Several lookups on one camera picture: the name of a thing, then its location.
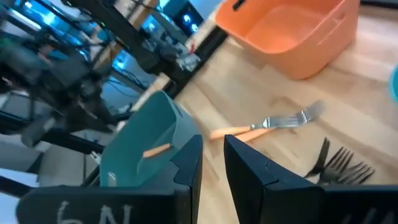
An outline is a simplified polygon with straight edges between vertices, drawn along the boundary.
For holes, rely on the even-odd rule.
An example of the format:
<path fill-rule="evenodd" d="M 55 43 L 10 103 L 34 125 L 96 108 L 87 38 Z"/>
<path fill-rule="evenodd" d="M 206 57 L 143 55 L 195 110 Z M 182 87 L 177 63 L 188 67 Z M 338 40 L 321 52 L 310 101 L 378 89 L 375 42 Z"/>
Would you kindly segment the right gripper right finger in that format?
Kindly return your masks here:
<path fill-rule="evenodd" d="M 232 135 L 226 176 L 240 223 L 320 223 L 323 190 Z"/>

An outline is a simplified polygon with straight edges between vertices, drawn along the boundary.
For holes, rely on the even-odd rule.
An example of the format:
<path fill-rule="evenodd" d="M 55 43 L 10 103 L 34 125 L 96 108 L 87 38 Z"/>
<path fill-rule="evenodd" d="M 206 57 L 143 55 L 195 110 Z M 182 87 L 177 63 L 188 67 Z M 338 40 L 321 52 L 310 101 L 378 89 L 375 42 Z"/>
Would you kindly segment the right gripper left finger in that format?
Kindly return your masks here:
<path fill-rule="evenodd" d="M 170 160 L 178 167 L 174 176 L 176 223 L 196 224 L 200 204 L 203 142 L 196 134 Z"/>

